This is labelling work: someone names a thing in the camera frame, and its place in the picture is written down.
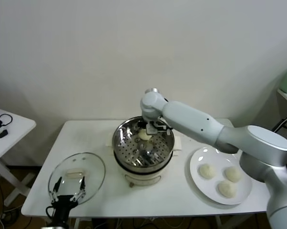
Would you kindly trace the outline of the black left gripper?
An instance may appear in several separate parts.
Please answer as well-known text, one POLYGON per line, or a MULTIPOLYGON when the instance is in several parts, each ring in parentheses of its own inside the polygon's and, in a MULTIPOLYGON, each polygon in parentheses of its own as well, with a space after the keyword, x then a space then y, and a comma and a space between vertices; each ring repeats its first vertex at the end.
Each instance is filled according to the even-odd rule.
POLYGON ((80 189, 74 196, 57 195, 61 185, 61 181, 62 177, 58 179, 58 181, 54 184, 52 191, 50 191, 51 203, 54 209, 54 215, 52 217, 51 224, 67 224, 70 211, 73 208, 77 207, 77 202, 81 198, 84 198, 86 195, 85 177, 82 177, 82 179, 80 180, 80 189))

